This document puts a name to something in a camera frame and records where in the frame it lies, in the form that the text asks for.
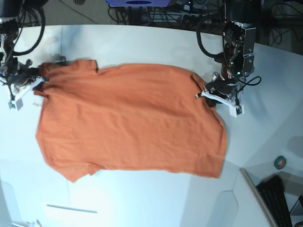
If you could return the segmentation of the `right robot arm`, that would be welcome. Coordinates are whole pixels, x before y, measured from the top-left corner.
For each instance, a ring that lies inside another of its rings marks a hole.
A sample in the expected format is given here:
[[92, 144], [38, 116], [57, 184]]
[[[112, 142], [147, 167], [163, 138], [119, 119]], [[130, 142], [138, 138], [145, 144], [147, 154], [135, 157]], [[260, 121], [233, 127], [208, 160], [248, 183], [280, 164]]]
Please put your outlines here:
[[[31, 68], [31, 60], [25, 64], [18, 61], [18, 56], [31, 53], [41, 42], [45, 30], [46, 0], [2, 0], [0, 2], [0, 81], [3, 85], [17, 88], [36, 81], [38, 69]], [[15, 46], [21, 36], [26, 17], [35, 18], [41, 24], [37, 41], [27, 51], [17, 52]]]

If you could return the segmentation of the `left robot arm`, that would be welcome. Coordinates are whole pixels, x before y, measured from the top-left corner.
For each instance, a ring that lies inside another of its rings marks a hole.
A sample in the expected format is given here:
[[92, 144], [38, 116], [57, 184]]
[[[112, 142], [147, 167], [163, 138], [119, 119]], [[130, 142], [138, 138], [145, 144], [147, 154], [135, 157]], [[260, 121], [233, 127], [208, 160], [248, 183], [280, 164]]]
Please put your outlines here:
[[[254, 45], [261, 16], [259, 0], [224, 0], [218, 14], [201, 17], [196, 26], [198, 46], [202, 53], [221, 64], [210, 82], [197, 97], [205, 97], [210, 107], [225, 104], [237, 115], [244, 112], [240, 93], [246, 86], [253, 86], [247, 80], [254, 71]], [[222, 27], [223, 50], [211, 54], [202, 44], [201, 28], [204, 22], [219, 20]]]

